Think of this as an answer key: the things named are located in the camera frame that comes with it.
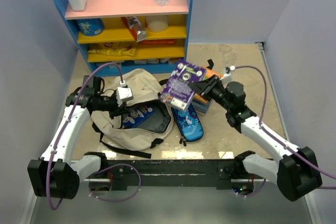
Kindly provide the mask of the purple book underneath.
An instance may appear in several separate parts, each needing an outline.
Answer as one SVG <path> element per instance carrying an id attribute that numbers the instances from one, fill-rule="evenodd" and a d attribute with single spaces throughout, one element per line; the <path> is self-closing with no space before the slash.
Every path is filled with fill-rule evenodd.
<path id="1" fill-rule="evenodd" d="M 160 101 L 179 111 L 186 111 L 195 94 L 188 84 L 202 81 L 205 73 L 205 68 L 180 59 L 161 92 Z"/>

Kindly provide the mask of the blue comic book top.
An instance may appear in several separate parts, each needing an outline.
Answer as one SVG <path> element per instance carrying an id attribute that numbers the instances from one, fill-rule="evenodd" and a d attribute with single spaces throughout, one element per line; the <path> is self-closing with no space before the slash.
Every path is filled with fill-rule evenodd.
<path id="1" fill-rule="evenodd" d="M 150 105 L 135 106 L 131 111 L 122 117 L 122 126 L 127 129 L 132 129 L 143 122 L 155 113 L 155 108 Z"/>

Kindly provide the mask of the blue dinosaur pencil case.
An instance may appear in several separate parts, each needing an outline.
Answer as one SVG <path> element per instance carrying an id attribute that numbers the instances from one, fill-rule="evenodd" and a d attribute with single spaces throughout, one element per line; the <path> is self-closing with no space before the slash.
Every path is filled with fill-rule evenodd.
<path id="1" fill-rule="evenodd" d="M 180 111 L 176 108 L 171 108 L 171 111 L 181 135 L 180 144 L 187 146 L 187 144 L 197 142 L 204 136 L 203 127 L 192 105 L 186 111 Z"/>

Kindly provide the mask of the beige canvas backpack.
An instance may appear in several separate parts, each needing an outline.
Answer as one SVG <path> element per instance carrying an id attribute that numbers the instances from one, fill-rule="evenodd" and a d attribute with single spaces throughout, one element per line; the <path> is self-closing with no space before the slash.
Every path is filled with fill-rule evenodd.
<path id="1" fill-rule="evenodd" d="M 125 81 L 133 92 L 133 100 L 125 104 L 126 114 L 110 116 L 108 112 L 93 111 L 91 118 L 93 127 L 101 137 L 107 137 L 119 144 L 119 147 L 105 143 L 108 149 L 125 155 L 151 158 L 146 150 L 153 149 L 163 143 L 173 126 L 177 126 L 171 111 L 171 106 L 160 101 L 160 95 L 167 82 L 158 81 L 144 69 L 134 69 L 122 77 L 116 77 L 107 89 L 107 96 L 116 95 L 120 81 Z M 155 113 L 139 126 L 127 129 L 122 126 L 122 117 L 133 107 L 150 105 Z"/>

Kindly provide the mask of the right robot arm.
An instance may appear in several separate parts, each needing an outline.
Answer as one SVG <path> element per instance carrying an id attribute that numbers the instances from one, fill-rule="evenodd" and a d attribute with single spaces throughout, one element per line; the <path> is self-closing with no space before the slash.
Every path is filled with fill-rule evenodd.
<path id="1" fill-rule="evenodd" d="M 250 174 L 277 185 L 290 201 L 322 186 L 321 173 L 315 153 L 309 147 L 299 148 L 266 127 L 245 103 L 244 86 L 236 81 L 224 86 L 218 76 L 189 83 L 189 87 L 205 100 L 214 100 L 226 110 L 228 124 L 266 151 L 271 159 L 253 151 L 245 151 L 234 158 L 233 175 L 246 178 Z"/>

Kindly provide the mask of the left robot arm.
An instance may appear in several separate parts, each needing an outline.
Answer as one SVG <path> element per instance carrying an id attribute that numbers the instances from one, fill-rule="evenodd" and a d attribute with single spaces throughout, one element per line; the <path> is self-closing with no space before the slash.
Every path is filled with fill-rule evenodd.
<path id="1" fill-rule="evenodd" d="M 93 111 L 118 109 L 116 95 L 103 94 L 104 80 L 87 76 L 82 86 L 66 98 L 66 107 L 60 126 L 47 149 L 39 159 L 32 159 L 27 171 L 37 197 L 73 199 L 80 183 L 90 175 L 103 178 L 108 174 L 107 157 L 100 152 L 87 152 L 72 163 L 71 158 L 80 133 Z"/>

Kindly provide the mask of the yellow chips bag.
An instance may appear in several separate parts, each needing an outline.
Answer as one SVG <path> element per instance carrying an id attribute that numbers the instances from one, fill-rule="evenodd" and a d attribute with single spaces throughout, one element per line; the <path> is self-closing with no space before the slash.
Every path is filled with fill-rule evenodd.
<path id="1" fill-rule="evenodd" d="M 99 54 L 107 56 L 135 56 L 137 42 L 102 42 L 91 44 L 88 50 L 89 54 Z"/>

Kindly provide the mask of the grey blue bottom book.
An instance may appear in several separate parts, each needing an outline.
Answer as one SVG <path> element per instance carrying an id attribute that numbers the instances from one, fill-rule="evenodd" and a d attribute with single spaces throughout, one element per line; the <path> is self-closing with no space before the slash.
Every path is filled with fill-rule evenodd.
<path id="1" fill-rule="evenodd" d="M 191 105 L 193 106 L 195 111 L 202 116 L 204 116 L 207 113 L 211 104 L 212 104 L 212 101 L 202 103 L 202 102 L 199 102 L 197 100 L 193 100 L 192 103 L 191 103 Z"/>

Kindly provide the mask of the white packets bottom shelf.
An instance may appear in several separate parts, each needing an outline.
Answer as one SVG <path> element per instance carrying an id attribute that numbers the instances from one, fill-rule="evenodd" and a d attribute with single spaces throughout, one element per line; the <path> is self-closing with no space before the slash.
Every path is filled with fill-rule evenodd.
<path id="1" fill-rule="evenodd" d="M 146 64 L 158 64 L 158 63 L 166 63 L 166 64 L 174 64 L 177 63 L 181 58 L 153 58 L 146 60 L 124 60 L 124 61 L 115 61 L 114 63 L 120 66 L 128 66 L 128 65 L 146 65 Z"/>

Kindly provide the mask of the red silver snack packet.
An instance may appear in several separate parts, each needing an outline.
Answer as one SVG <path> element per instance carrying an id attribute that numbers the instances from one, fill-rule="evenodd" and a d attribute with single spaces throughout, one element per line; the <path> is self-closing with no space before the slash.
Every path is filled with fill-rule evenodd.
<path id="1" fill-rule="evenodd" d="M 121 17 L 121 20 L 136 42 L 141 42 L 147 39 L 146 29 L 136 16 Z"/>

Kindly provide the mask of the white cylindrical container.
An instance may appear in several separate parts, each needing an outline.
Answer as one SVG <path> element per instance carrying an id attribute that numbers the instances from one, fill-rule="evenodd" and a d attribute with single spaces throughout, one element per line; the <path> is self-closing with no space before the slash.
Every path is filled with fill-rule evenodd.
<path id="1" fill-rule="evenodd" d="M 168 15 L 154 15 L 145 17 L 146 28 L 152 32 L 161 32 L 169 26 Z"/>

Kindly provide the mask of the blue snack cup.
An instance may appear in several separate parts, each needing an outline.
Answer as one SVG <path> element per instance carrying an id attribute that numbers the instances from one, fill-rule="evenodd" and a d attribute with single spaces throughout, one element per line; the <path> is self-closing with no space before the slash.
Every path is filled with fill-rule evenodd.
<path id="1" fill-rule="evenodd" d="M 104 23 L 100 18 L 77 19 L 79 31 L 85 36 L 96 36 L 103 32 Z"/>

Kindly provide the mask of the blue shelf unit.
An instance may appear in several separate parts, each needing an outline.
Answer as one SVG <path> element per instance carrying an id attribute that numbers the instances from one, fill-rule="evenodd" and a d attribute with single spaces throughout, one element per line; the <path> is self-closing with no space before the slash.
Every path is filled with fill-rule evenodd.
<path id="1" fill-rule="evenodd" d="M 94 71 L 98 64 L 109 61 L 146 60 L 153 58 L 186 58 L 190 35 L 193 0 L 170 0 L 165 6 L 159 6 L 154 0 L 87 0 L 84 11 L 75 12 L 68 0 L 53 0 L 72 39 L 86 62 L 88 69 Z M 131 33 L 123 24 L 121 17 L 137 16 L 144 21 L 146 16 L 168 15 L 169 27 L 161 32 L 148 32 L 149 40 L 175 39 L 173 45 L 139 44 L 134 57 L 112 57 L 89 54 L 89 46 L 99 42 L 131 41 Z M 101 18 L 104 31 L 93 37 L 83 35 L 76 24 L 77 19 Z M 170 73 L 174 64 L 158 63 L 146 65 L 121 66 L 123 72 L 143 68 L 150 73 Z"/>

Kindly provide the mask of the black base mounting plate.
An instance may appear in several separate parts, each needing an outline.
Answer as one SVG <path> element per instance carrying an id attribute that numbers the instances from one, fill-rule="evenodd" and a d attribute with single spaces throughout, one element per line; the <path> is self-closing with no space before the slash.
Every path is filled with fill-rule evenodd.
<path id="1" fill-rule="evenodd" d="M 108 160 L 112 189 L 142 187 L 215 187 L 230 190 L 251 175 L 234 171 L 233 159 Z"/>

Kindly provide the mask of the aluminium frame rail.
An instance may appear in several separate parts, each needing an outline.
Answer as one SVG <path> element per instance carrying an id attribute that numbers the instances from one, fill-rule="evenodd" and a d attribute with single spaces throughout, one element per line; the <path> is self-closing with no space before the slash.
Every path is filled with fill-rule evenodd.
<path id="1" fill-rule="evenodd" d="M 276 163 L 275 161 L 262 158 L 257 154 L 247 157 L 236 157 L 234 159 L 186 159 L 186 160 L 107 160 L 103 158 L 100 169 L 85 168 L 84 164 L 89 162 L 86 155 L 79 161 L 70 163 L 70 168 L 82 173 L 82 179 L 94 173 L 106 173 L 114 166 L 126 167 L 131 165 L 140 174 L 154 175 L 206 175 L 218 173 L 220 179 L 238 179 L 254 174 L 275 184 L 286 186 L 302 185 L 309 178 L 313 177 L 313 171 L 304 162 L 292 156 L 284 156 Z"/>

